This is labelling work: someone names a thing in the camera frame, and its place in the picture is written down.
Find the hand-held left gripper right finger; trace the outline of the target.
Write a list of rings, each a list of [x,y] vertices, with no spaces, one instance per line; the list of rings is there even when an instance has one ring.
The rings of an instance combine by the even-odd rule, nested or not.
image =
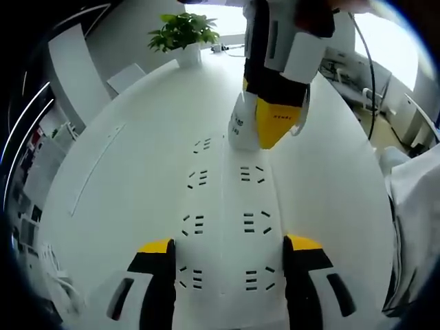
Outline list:
[[[386,324],[366,283],[339,269],[318,242],[285,235],[283,271],[291,329],[381,329]]]

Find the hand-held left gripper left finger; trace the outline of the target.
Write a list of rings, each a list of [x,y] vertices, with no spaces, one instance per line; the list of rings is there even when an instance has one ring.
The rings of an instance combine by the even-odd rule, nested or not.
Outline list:
[[[128,268],[94,289],[88,329],[171,329],[176,290],[175,240],[143,245]]]

